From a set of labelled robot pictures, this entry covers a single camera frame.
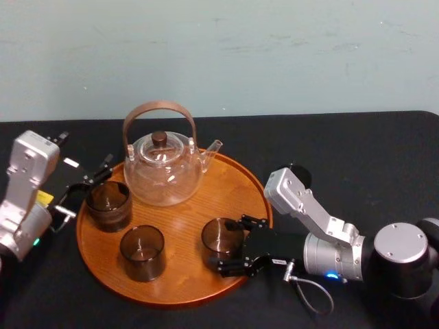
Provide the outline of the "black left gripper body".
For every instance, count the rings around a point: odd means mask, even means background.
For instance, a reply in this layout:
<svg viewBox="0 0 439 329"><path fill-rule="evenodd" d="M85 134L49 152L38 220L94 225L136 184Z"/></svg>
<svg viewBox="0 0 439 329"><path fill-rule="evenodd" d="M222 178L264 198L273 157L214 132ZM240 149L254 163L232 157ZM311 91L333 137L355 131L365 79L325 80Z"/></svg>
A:
<svg viewBox="0 0 439 329"><path fill-rule="evenodd" d="M74 184L82 184L83 169L85 168L78 161L61 157L54 172L38 190L36 203L46 209L61 206L66 190Z"/></svg>

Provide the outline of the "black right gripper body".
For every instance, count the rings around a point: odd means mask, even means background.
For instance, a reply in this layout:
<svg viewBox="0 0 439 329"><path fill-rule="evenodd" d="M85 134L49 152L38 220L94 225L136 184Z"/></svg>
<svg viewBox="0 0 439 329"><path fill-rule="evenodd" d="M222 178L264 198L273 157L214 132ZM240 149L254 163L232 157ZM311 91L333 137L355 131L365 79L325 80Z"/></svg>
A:
<svg viewBox="0 0 439 329"><path fill-rule="evenodd" d="M300 273L305 272L306 236L255 228L244 240L242 257L245 274L253 277L268 265L286 265L291 260Z"/></svg>

